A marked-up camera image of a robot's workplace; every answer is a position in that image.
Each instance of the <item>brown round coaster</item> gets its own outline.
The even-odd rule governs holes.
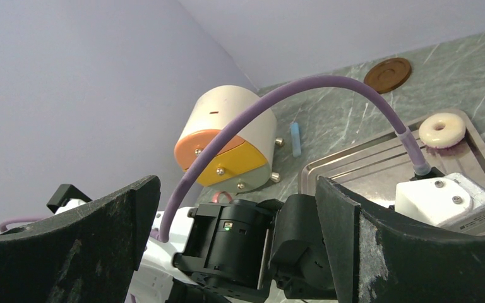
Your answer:
[[[375,65],[363,79],[378,93],[387,93],[401,86],[412,74],[410,62],[404,58],[393,58]]]

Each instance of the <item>glazed donut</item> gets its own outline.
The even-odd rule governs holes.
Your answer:
[[[448,148],[465,136],[465,122],[448,112],[428,117],[419,127],[419,139],[431,148]]]

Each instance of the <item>white electronic device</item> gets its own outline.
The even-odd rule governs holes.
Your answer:
[[[187,170],[201,151],[235,117],[259,99],[246,88],[224,85],[204,93],[179,137],[174,156]],[[267,109],[244,127],[217,154],[200,174],[198,183],[219,191],[240,193],[262,186],[280,177],[272,172],[274,146],[282,145],[275,137],[276,117]]]
[[[397,184],[395,211],[463,234],[485,232],[485,189],[460,173]]]

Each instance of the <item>metal tray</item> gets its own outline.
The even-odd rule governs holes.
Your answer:
[[[419,141],[418,129],[429,116],[407,123],[428,162],[443,173],[461,172],[485,188],[485,143],[465,112],[445,109],[465,121],[466,135],[451,149],[434,152]],[[393,130],[307,164],[300,171],[298,189],[315,194],[318,177],[332,178],[351,191],[383,206],[395,203],[395,185],[413,176],[412,164]]]

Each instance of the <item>blue eraser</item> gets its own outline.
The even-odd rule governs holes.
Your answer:
[[[300,146],[300,129],[296,122],[291,123],[291,142],[293,146],[293,157],[300,157],[300,155],[302,155]]]

